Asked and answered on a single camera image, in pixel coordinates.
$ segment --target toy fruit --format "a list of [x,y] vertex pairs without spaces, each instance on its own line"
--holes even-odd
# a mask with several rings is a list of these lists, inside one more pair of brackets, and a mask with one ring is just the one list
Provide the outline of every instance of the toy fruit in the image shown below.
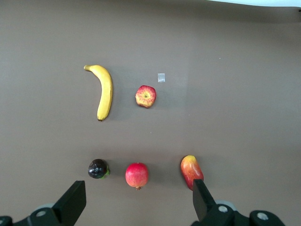
[[203,172],[198,165],[197,159],[193,155],[187,155],[181,162],[181,173],[186,181],[187,187],[192,190],[193,180],[204,180]]
[[151,107],[157,97],[156,90],[151,86],[141,86],[136,92],[136,102],[142,107]]
[[145,164],[140,162],[132,163],[126,170],[126,181],[131,187],[140,190],[146,185],[149,178],[149,172]]
[[94,159],[89,165],[88,174],[94,179],[105,178],[105,175],[110,174],[107,162],[102,159]]
[[109,72],[100,65],[85,65],[84,69],[92,72],[100,80],[102,96],[97,110],[97,118],[99,121],[102,121],[108,116],[112,103],[113,84],[111,76]]

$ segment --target red apple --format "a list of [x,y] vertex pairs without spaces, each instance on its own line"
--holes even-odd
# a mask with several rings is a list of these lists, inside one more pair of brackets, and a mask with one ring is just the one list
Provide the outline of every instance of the red apple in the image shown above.
[[136,92],[136,102],[142,107],[151,107],[157,97],[156,90],[151,86],[141,86]]

